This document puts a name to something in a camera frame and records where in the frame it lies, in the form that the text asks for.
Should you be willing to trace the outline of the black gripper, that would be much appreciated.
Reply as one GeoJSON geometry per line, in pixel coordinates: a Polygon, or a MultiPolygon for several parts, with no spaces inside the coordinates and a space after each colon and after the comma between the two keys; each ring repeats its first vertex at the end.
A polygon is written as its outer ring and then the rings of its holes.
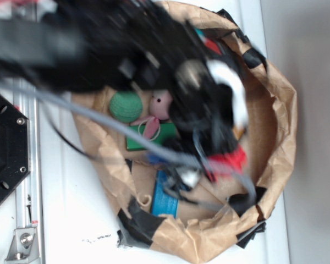
{"type": "Polygon", "coordinates": [[[196,58],[182,55],[173,69],[169,114],[179,133],[170,149],[209,157],[238,148],[233,127],[248,124],[242,67],[231,54],[196,58]]]}

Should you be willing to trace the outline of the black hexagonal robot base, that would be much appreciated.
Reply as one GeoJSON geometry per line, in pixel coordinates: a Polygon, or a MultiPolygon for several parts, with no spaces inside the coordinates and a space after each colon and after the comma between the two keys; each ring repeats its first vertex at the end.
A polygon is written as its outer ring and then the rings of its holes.
{"type": "Polygon", "coordinates": [[[0,95],[0,205],[30,172],[29,120],[0,95]]]}

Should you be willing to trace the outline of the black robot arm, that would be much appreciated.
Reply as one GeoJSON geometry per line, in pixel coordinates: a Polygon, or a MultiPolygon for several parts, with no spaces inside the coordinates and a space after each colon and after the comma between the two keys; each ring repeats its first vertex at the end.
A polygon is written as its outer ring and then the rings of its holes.
{"type": "Polygon", "coordinates": [[[38,86],[51,101],[134,139],[167,161],[243,155],[234,127],[248,122],[235,60],[188,19],[153,1],[57,1],[39,21],[0,18],[0,88],[7,76],[38,86]],[[61,92],[165,91],[180,132],[177,150],[158,147],[119,121],[64,102],[61,92]]]}

